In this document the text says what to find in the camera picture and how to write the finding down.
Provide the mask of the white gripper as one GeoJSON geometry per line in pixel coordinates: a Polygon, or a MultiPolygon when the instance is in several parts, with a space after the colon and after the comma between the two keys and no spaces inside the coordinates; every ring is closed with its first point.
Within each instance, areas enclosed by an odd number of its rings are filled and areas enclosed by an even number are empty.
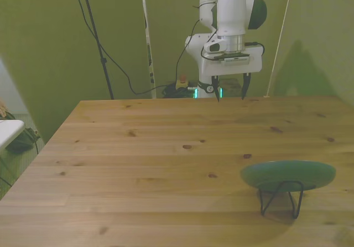
{"type": "Polygon", "coordinates": [[[218,101],[220,101],[218,76],[243,73],[241,98],[244,100],[251,82],[251,73],[262,70],[262,46],[248,46],[245,53],[248,56],[231,57],[219,61],[201,59],[201,73],[212,76],[212,86],[218,101]]]}

